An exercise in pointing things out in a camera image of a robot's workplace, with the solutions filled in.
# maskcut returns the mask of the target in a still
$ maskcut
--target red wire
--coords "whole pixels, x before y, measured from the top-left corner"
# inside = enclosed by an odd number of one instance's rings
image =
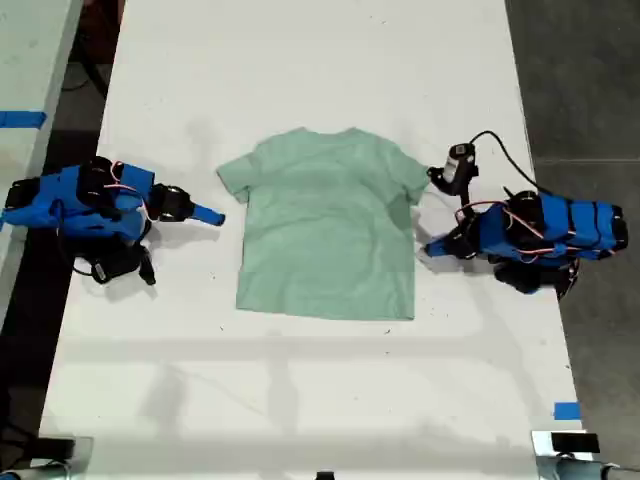
[[[497,200],[481,200],[479,202],[471,202],[471,203],[467,203],[465,206],[460,207],[458,210],[455,211],[454,216],[456,218],[456,221],[458,223],[460,223],[460,220],[458,220],[458,214],[463,211],[465,208],[468,207],[473,207],[475,205],[503,205],[504,207],[507,206],[507,204],[505,202],[500,202]],[[544,235],[542,233],[540,233],[538,230],[536,230],[535,228],[533,228],[531,225],[529,225],[527,222],[525,222],[522,218],[520,218],[519,216],[517,216],[515,213],[511,212],[510,210],[503,208],[503,211],[509,215],[510,218],[512,218],[513,220],[516,220],[517,222],[521,223],[525,228],[529,229],[529,231],[531,233],[533,233],[536,237],[538,238],[544,238]]]
[[[116,183],[120,183],[120,180],[118,180],[118,177],[116,177],[116,174],[113,172],[113,170],[119,165],[122,165],[122,162],[111,162],[111,176],[113,177],[113,181]]]
[[[551,253],[554,250],[555,250],[554,248],[539,248],[537,250],[520,250],[520,249],[516,249],[517,252],[524,253],[525,255],[538,255],[538,254],[542,254],[542,253]],[[578,248],[578,247],[567,247],[567,250],[584,250],[584,249]]]
[[[104,188],[123,188],[125,190],[128,190],[128,191],[136,193],[140,197],[140,199],[142,200],[141,208],[142,208],[142,211],[144,213],[145,218],[147,220],[149,220],[149,221],[152,221],[151,218],[149,217],[149,212],[147,211],[147,206],[144,204],[144,197],[135,188],[130,187],[129,185],[121,185],[119,183],[114,183],[113,185],[105,185]]]

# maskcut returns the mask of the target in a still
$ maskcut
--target blue tape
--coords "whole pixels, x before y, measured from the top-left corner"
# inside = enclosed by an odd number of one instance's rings
[[[0,128],[40,128],[47,119],[44,112],[0,111]]]
[[[556,402],[553,418],[554,420],[580,420],[580,404],[578,402]]]

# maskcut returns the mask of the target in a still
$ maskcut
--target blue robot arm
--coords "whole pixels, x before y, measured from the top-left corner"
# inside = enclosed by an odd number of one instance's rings
[[[225,221],[224,214],[193,203],[181,188],[154,184],[154,177],[148,170],[95,157],[58,173],[19,180],[9,190],[0,227],[7,222],[57,228],[59,239],[91,263],[90,275],[97,282],[140,268],[153,284],[149,252],[140,245],[152,221],[191,218],[216,226]]]
[[[539,193],[523,191],[476,212],[468,186],[478,175],[474,142],[494,137],[507,159]],[[574,201],[537,185],[511,159],[500,138],[482,132],[467,144],[455,145],[444,168],[432,168],[433,183],[448,195],[460,196],[463,219],[458,226],[425,246],[429,256],[470,259],[486,256],[498,264],[495,275],[523,293],[553,285],[562,297],[575,283],[581,258],[600,260],[626,248],[628,233],[622,209],[604,202]]]

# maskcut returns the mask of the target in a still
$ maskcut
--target adjacent table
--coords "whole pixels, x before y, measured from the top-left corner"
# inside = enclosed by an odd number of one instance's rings
[[[14,180],[42,173],[49,133],[82,0],[0,0],[0,110],[44,111],[42,129],[0,128],[0,199]],[[0,234],[0,321],[20,265],[26,230]]]

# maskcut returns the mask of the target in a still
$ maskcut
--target t-shirt sleeve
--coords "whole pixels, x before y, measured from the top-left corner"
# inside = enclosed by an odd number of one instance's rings
[[[411,205],[417,205],[429,183],[427,167],[405,154],[395,144],[388,145],[386,150],[391,178],[405,189]]]
[[[249,190],[256,185],[257,159],[249,153],[218,168],[218,176],[227,191],[240,203],[249,201]]]

